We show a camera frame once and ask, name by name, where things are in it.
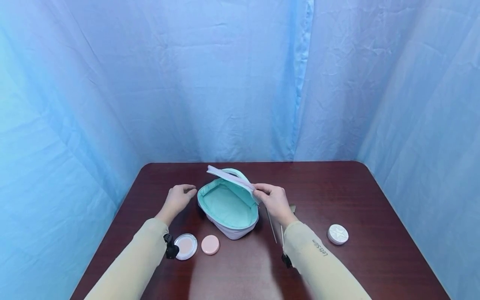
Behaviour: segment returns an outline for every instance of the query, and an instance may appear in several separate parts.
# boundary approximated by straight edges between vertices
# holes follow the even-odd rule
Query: right hand
[[[266,183],[256,183],[253,185],[256,190],[253,195],[261,200],[268,213],[274,217],[283,228],[287,228],[290,223],[298,221],[297,217],[290,210],[285,190],[279,186]]]

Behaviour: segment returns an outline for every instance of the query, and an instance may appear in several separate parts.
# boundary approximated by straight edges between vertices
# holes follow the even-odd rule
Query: bag handle
[[[250,181],[248,181],[247,177],[245,175],[243,175],[243,173],[238,171],[237,169],[226,168],[226,169],[222,169],[222,171],[224,171],[225,173],[228,173],[228,174],[235,175],[238,178],[241,178],[241,179],[245,180],[246,182],[250,183]]]

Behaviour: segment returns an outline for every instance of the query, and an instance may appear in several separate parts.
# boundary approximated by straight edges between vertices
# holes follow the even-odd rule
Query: left hand
[[[173,219],[187,206],[190,199],[195,196],[197,189],[191,184],[176,185],[168,191],[167,199],[162,209],[156,215],[167,226],[170,226]]]

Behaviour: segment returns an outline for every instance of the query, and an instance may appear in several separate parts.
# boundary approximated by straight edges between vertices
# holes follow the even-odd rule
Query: hand
[[[170,226],[173,219],[181,212],[195,196],[197,190],[194,185],[176,185],[168,191],[167,199],[160,212],[155,216],[167,226]]]
[[[268,213],[274,217],[284,229],[287,228],[290,223],[298,221],[297,217],[290,210],[287,195],[283,188],[265,183],[256,183],[253,186],[256,188],[256,190],[253,191],[253,195],[265,204]]]

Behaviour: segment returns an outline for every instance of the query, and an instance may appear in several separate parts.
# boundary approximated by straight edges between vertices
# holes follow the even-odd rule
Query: pink compact
[[[220,242],[214,235],[209,235],[202,241],[202,251],[207,255],[214,255],[220,248]]]

